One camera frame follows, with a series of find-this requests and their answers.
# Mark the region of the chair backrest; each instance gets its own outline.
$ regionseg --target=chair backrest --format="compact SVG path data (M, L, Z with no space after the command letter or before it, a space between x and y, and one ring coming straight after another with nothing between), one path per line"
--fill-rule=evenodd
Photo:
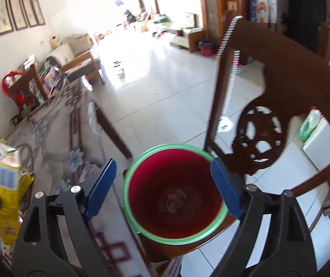
M38 99L35 97L35 95L30 91L29 89L29 81L33 80L35 81L42 97L45 101L48 100L48 97L46 93L43 90L42 84L38 79L37 72L35 71L35 66L32 64L28 70L9 88L9 93L12 96L12 98L15 99L15 94L18 92L21 92L24 95L25 103L27 105L34 104L36 106L39 106L40 103Z
M224 154L214 143L214 138L234 50L240 50L265 64L266 88L261 96L242 110L232 144L233 154ZM240 19L221 56L204 149L214 150L227 168L241 177L252 175L278 159L286 145L291 118L307 114L312 106L316 106L330 123L330 66L317 54L280 33ZM246 136L249 122L255 126L253 139ZM267 141L271 149L260 153L256 147L259 141ZM298 196L329 179L330 165L292 191Z

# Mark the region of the bucket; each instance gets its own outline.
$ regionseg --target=bucket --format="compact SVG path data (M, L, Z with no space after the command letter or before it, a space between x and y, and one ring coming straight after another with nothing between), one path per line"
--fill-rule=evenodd
M182 245L213 233L227 215L210 174L213 157L182 144L154 147L125 175L124 212L137 233Z

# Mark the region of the silver bolt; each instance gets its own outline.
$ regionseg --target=silver bolt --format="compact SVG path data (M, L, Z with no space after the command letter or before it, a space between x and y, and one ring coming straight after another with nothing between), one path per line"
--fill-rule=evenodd
M40 198L42 198L44 196L44 192L37 192L36 194L35 194L35 198L37 198L37 199L40 199Z
M247 184L246 185L246 189L249 191L249 192L255 192L257 190L257 186L255 184Z
M283 194L287 197L287 198L292 198L293 197L293 193L290 190L284 190Z
M74 185L70 190L72 193L79 193L81 190L81 187L79 185Z

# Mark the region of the red object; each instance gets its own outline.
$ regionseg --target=red object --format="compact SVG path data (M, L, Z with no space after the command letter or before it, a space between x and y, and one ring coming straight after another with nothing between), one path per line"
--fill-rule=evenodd
M166 207L169 192L185 199L175 213ZM210 162L182 149L168 149L145 159L129 184L129 205L137 222L163 238L185 238L205 229L217 216L222 198L210 174Z
M200 50L200 52L201 52L201 55L207 56L207 57L212 56L212 54L214 53L213 49L204 49L204 48L202 48Z
M4 92L7 96L11 97L10 92L8 91L8 85L7 85L7 83L5 82L5 79L6 79L7 77L14 77L14 76L16 76L16 75L22 75L22 74L23 74L23 73L21 73L21 72L11 71L11 72L8 73L5 77L3 77L1 87L2 87L3 92ZM15 94L15 99L16 99L17 103L20 104L21 107L25 104L25 99L24 99L24 97L23 97L21 94L19 94L19 93L16 93L16 94Z

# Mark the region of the framed picture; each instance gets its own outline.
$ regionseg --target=framed picture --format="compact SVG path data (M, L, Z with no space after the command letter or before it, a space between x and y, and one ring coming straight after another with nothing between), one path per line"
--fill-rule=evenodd
M35 16L31 0L21 0L24 6L26 19L30 27L38 26L37 18Z
M6 0L0 0L0 36L13 32L10 13Z
M16 30L28 28L20 0L8 0Z
M40 4L38 0L31 0L31 5L33 6L35 16L37 17L37 21L39 25L45 25L46 21L44 20L44 16L42 10L40 9Z

